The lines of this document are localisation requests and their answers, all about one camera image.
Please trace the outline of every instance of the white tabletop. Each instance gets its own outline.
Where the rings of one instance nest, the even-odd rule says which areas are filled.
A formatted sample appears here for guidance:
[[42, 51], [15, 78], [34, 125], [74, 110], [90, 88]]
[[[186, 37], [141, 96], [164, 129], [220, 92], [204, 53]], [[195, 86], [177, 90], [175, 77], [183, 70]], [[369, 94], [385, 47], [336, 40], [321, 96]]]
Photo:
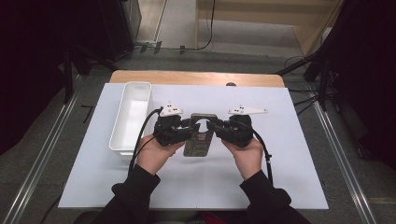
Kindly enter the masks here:
[[[128, 164], [108, 146], [123, 86], [105, 85], [59, 207], [104, 207], [113, 197], [111, 187], [125, 180]], [[273, 155], [275, 187], [289, 193], [294, 208], [328, 209], [287, 89], [153, 85], [151, 95], [149, 111], [171, 101], [183, 108], [183, 119], [192, 113], [228, 119], [228, 110], [240, 105], [267, 109], [267, 114], [251, 118], [253, 128]], [[148, 123], [147, 133], [152, 132], [156, 119], [154, 116]], [[265, 162], [262, 164], [266, 173]], [[248, 206], [248, 198], [239, 188], [243, 179], [233, 156], [216, 137], [206, 157], [186, 158], [180, 149], [158, 176], [162, 181], [151, 195], [151, 209], [235, 210]]]

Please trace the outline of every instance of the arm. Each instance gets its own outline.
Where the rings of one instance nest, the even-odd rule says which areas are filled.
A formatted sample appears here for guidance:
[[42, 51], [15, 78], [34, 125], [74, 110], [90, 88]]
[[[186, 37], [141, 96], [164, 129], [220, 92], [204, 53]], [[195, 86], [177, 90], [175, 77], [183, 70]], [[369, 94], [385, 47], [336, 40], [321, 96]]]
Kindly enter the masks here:
[[275, 189], [262, 171], [262, 145], [256, 139], [246, 147], [238, 147], [222, 141], [233, 157], [244, 178], [240, 185], [250, 205], [247, 219], [251, 224], [262, 223], [309, 223], [295, 209], [290, 207], [291, 198], [283, 189]]
[[168, 158], [184, 145], [178, 143], [162, 147], [155, 139], [149, 141], [151, 138], [152, 134], [142, 138], [140, 146], [148, 143], [137, 156], [136, 166], [124, 183], [113, 186], [113, 199], [93, 223], [146, 223], [149, 197], [160, 183], [156, 174]]

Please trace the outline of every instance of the person's left hand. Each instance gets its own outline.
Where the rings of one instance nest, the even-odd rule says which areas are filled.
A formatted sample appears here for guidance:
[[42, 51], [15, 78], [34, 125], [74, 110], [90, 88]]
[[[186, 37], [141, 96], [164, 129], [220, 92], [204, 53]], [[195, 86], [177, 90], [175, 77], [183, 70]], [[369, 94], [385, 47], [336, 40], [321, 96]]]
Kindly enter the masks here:
[[[150, 134], [140, 139], [139, 148], [145, 145], [152, 137], [153, 135]], [[173, 156], [176, 153], [176, 150], [182, 146], [184, 146], [184, 142], [163, 147], [155, 138], [153, 138], [140, 149], [141, 151], [139, 155], [137, 155], [137, 164], [152, 175], [156, 175], [157, 172], [165, 165], [168, 158]]]

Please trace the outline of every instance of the phone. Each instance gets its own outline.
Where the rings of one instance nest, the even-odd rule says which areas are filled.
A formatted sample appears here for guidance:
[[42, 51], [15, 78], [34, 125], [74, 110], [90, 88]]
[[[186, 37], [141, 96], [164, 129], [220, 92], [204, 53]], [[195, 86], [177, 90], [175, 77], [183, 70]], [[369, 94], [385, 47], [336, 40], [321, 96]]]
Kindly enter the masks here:
[[[206, 121], [217, 121], [218, 117], [214, 114], [199, 114], [193, 113], [190, 118], [190, 127], [197, 122], [202, 122], [206, 126]], [[205, 132], [194, 132], [190, 140], [186, 141], [183, 155], [185, 157], [205, 157], [209, 151], [210, 143], [212, 142], [214, 131], [208, 129]]]

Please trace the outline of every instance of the white plastic tray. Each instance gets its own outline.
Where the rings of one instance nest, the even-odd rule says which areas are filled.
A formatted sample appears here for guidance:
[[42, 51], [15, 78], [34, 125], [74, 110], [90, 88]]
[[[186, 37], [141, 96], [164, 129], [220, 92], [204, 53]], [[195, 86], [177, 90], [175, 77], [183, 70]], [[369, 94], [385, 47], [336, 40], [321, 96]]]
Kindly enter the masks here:
[[119, 113], [114, 124], [109, 146], [123, 161], [130, 161], [140, 129], [149, 109], [151, 84], [128, 82], [125, 84]]

